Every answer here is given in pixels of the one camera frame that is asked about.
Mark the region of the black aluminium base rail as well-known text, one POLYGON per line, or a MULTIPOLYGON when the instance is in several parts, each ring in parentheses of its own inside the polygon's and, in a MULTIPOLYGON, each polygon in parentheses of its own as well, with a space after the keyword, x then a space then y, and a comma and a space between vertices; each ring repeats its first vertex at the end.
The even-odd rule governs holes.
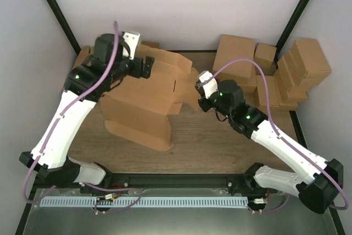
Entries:
POLYGON ((115 192, 124 189, 224 189, 231 193, 262 193, 266 188, 250 187, 245 174, 177 174, 177 173, 114 173, 108 184, 99 189, 78 183, 68 188, 81 188, 86 193, 115 192))

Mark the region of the large folded cardboard box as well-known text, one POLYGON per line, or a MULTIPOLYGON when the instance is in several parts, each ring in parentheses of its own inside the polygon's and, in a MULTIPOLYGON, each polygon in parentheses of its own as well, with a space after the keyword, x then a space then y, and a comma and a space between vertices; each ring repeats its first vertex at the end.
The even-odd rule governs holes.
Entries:
MULTIPOLYGON (((222 67, 237 59, 253 60, 256 41, 245 37, 222 34, 215 56, 212 73, 218 72, 222 67)), ((254 65, 247 61, 233 63, 222 70, 217 76, 218 80, 232 79, 237 84, 250 83, 254 65)))

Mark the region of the brown cardboard box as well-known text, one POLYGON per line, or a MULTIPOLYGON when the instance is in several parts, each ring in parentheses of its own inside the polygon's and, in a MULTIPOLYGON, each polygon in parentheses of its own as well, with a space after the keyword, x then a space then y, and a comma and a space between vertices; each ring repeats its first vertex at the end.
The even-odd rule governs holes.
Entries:
POLYGON ((122 84, 105 93, 100 108, 106 129, 113 135, 157 151, 172 148, 168 117, 183 104, 198 110, 195 89, 198 72, 186 57, 140 45, 136 55, 155 59, 148 79, 127 76, 122 84))

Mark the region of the low cardboard box stack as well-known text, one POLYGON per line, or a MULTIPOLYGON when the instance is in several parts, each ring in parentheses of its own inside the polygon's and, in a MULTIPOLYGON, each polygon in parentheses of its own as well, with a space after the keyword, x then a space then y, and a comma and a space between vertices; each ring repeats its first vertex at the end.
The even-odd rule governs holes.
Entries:
POLYGON ((279 101, 279 109, 282 111, 295 111, 298 107, 298 103, 287 103, 279 101))

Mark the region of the tall folded cardboard box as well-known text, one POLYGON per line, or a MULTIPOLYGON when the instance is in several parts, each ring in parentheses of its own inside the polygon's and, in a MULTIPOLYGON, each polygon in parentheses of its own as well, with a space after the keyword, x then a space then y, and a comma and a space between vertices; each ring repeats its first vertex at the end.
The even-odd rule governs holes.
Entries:
POLYGON ((289 52, 296 63, 300 80, 314 80, 318 85, 330 75, 331 68, 316 39, 295 40, 289 52))

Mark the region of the left black frame post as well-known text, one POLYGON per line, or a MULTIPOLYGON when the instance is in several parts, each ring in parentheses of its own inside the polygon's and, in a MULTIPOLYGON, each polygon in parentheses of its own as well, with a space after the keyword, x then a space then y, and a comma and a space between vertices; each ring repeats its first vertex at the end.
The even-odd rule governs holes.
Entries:
POLYGON ((58 24, 60 25, 61 29, 63 30, 67 40, 69 41, 71 47, 73 48, 76 55, 79 54, 81 51, 81 47, 74 36, 71 27, 69 26, 57 0, 46 0, 47 4, 49 5, 53 15, 55 16, 58 24))

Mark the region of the leaning folded cardboard box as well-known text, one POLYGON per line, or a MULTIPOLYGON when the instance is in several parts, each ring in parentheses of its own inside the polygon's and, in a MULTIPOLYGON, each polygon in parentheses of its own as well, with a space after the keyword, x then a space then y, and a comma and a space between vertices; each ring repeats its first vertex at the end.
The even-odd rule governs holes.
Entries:
POLYGON ((279 96, 284 104, 299 104, 307 99, 307 93, 298 89, 288 64, 288 56, 283 55, 277 62, 274 80, 279 96))

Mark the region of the black frame post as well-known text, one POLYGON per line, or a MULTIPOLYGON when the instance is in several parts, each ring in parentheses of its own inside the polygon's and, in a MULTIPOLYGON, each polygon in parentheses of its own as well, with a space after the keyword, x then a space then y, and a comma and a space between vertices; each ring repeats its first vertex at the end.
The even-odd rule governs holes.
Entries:
POLYGON ((81 47, 74 36, 71 27, 69 26, 57 0, 46 0, 47 4, 49 5, 53 15, 55 16, 58 24, 60 25, 61 29, 63 30, 67 40, 69 41, 71 47, 73 48, 76 55, 79 54, 81 51, 81 47))
POLYGON ((276 44, 276 56, 284 47, 310 0, 299 0, 276 44))

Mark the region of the flat cardboard sheet stack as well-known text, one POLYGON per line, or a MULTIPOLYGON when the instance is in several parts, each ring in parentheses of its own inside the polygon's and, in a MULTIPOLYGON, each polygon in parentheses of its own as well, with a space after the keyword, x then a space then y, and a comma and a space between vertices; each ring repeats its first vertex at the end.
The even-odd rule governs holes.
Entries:
MULTIPOLYGON (((136 56, 141 57, 142 56, 142 46, 148 46, 151 48, 160 48, 160 43, 159 42, 151 42, 151 41, 142 41, 141 44, 139 44, 137 50, 136 50, 136 56)), ((92 54, 94 51, 94 47, 90 46, 85 46, 81 49, 74 65, 73 68, 81 65, 83 61, 88 57, 88 55, 92 54)))

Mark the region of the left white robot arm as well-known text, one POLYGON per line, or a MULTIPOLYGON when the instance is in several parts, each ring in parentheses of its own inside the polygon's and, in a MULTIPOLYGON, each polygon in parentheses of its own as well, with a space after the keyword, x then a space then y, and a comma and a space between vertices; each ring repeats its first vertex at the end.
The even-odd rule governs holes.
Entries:
POLYGON ((72 159, 68 150, 84 119, 116 82, 128 75, 150 77, 154 58, 138 58, 139 44, 139 33, 122 32, 119 36, 102 34, 93 48, 83 48, 65 81, 49 127, 31 151, 21 153, 19 161, 56 187, 88 183, 100 193, 108 192, 112 188, 109 170, 98 163, 72 159))

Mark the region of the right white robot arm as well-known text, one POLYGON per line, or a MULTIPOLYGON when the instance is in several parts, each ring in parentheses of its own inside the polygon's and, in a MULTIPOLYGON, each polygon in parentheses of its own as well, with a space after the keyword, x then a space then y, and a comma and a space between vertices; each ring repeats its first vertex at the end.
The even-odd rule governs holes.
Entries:
POLYGON ((298 197, 317 214, 327 210, 343 187, 343 165, 339 161, 310 152, 271 124, 266 114, 245 102, 234 80, 198 80, 195 88, 204 112, 214 109, 224 115, 236 132, 265 147, 292 169, 286 172, 255 163, 246 171, 244 185, 248 191, 275 189, 298 197))

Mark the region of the middle folded cardboard box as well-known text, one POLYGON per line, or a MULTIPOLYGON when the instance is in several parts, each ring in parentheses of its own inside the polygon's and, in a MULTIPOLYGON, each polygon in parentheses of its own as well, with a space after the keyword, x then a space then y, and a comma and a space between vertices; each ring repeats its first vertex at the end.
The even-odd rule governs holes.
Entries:
MULTIPOLYGON (((273 76, 265 76, 267 88, 268 88, 268 98, 269 98, 269 108, 270 110, 278 110, 278 96, 276 92, 276 85, 273 76)), ((264 113, 267 112, 267 100, 266 100, 266 87, 262 75, 256 75, 257 87, 254 91, 255 106, 264 113)))

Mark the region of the small folded cardboard box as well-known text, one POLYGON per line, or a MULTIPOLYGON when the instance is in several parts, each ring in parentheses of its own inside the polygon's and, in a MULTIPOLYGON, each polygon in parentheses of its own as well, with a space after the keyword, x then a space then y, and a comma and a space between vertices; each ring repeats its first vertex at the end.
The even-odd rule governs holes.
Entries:
POLYGON ((254 54, 254 61, 261 68, 269 68, 273 64, 276 50, 274 46, 258 43, 254 54))

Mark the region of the right black frame post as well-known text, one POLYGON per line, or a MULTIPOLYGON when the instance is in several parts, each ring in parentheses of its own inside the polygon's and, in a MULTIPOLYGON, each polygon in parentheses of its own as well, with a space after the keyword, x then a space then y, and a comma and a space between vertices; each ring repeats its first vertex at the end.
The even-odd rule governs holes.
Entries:
POLYGON ((299 0, 276 44, 276 56, 284 47, 310 0, 299 0))

